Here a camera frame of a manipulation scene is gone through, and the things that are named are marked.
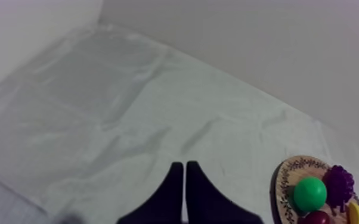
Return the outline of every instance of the wrinkled white sheet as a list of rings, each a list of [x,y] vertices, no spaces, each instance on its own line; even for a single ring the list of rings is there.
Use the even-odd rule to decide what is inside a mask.
[[[271,175],[298,154],[345,166],[359,195],[353,142],[112,25],[68,36],[0,83],[0,180],[52,216],[113,223],[151,196],[171,162],[198,160],[227,197],[272,223]]]

